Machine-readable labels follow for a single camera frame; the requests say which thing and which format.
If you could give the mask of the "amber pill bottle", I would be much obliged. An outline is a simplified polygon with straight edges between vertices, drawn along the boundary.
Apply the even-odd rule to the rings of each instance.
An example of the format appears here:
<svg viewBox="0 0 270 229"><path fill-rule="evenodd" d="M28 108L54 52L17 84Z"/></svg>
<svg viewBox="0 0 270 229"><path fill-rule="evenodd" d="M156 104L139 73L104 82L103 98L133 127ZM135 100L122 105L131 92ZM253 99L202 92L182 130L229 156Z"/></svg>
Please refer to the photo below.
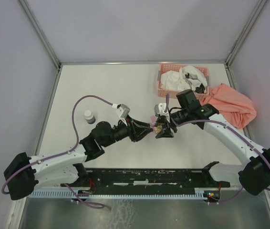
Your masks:
<svg viewBox="0 0 270 229"><path fill-rule="evenodd" d="M163 131L164 123L154 122L151 124L151 127L153 128L153 133L157 135Z"/></svg>

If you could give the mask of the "pink weekly pill organizer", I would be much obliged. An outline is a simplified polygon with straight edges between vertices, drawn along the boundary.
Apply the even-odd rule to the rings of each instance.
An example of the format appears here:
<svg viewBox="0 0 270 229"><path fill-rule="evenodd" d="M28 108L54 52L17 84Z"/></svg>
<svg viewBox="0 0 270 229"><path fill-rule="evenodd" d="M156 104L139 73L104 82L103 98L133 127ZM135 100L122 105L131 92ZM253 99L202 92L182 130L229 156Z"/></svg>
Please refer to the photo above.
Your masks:
<svg viewBox="0 0 270 229"><path fill-rule="evenodd" d="M151 119L150 124L152 127L154 127L156 125L157 117L153 115L153 116L150 116L150 119Z"/></svg>

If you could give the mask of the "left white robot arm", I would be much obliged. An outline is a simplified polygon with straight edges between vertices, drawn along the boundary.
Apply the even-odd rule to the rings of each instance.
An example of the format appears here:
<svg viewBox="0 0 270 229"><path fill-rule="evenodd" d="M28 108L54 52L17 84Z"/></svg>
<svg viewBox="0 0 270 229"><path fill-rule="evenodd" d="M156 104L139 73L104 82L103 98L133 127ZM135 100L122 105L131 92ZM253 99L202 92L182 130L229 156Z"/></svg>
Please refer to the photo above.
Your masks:
<svg viewBox="0 0 270 229"><path fill-rule="evenodd" d="M114 126L106 121L99 122L87 137L69 150L42 156L19 153L4 170L6 181L1 191L11 200L19 200L46 186L63 183L83 186L88 180L84 162L100 157L105 147L118 141L129 138L138 142L152 131L150 124L128 116Z"/></svg>

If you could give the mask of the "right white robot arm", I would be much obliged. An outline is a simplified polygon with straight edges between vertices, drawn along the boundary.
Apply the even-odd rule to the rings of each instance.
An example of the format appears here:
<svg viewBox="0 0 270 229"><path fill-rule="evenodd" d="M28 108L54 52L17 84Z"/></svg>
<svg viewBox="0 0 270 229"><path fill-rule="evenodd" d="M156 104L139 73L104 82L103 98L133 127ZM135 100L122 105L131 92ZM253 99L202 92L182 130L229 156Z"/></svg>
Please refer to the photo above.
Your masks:
<svg viewBox="0 0 270 229"><path fill-rule="evenodd" d="M201 181L205 186L226 181L240 185L254 196L270 191L270 148L244 136L211 104L201 105L193 91L179 92L177 100L180 109L176 112L170 111L168 101L155 105L156 122L160 126L157 138L172 138L178 127L194 124L213 135L241 163L239 166L217 163L202 173Z"/></svg>

